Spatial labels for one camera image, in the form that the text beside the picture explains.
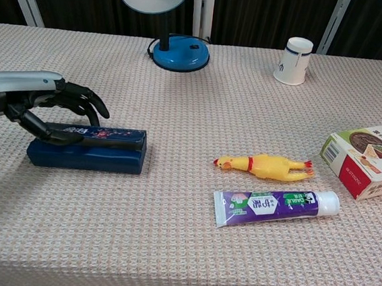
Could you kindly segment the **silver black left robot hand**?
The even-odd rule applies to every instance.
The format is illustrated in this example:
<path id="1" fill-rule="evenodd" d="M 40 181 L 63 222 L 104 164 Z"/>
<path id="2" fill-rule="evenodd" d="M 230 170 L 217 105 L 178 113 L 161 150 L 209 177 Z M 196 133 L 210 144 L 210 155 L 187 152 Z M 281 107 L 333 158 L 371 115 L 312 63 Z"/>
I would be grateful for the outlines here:
<path id="1" fill-rule="evenodd" d="M 90 125 L 100 126 L 99 116 L 110 113 L 102 99 L 90 88 L 65 80 L 54 71 L 0 71 L 0 116 L 6 116 L 38 140 L 57 146 L 80 143 L 83 136 L 51 128 L 31 109 L 59 106 L 80 116 Z"/>

